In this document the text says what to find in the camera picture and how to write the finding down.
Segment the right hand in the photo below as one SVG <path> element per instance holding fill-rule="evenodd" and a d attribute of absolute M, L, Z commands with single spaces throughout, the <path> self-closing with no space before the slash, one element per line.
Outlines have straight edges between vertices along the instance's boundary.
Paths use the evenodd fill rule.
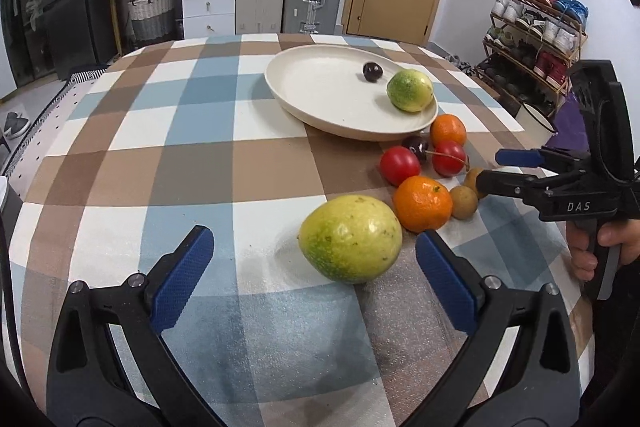
<path fill-rule="evenodd" d="M 566 241 L 570 248 L 570 264 L 578 280 L 589 282 L 596 273 L 598 260 L 589 249 L 589 234 L 573 222 L 566 224 Z M 600 228 L 598 244 L 613 248 L 620 246 L 619 265 L 631 265 L 640 255 L 640 221 L 610 222 Z"/>

